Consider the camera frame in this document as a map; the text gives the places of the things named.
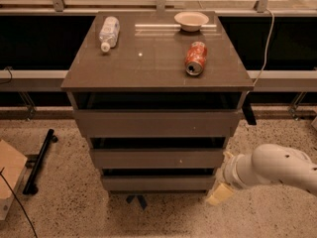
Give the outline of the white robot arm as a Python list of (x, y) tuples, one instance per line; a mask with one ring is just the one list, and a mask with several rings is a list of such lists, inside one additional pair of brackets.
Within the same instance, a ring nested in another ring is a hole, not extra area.
[(225, 152), (206, 201), (218, 205), (236, 190), (275, 184), (317, 195), (317, 165), (304, 152), (277, 144), (259, 145), (251, 154)]

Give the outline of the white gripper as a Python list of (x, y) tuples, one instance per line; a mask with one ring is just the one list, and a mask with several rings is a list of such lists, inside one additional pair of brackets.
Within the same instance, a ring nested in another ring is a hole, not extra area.
[(233, 155), (228, 151), (223, 153), (224, 160), (216, 172), (216, 182), (208, 192), (206, 201), (211, 205), (218, 205), (234, 194), (234, 189), (245, 189), (246, 185), (238, 174), (238, 163), (244, 155)]

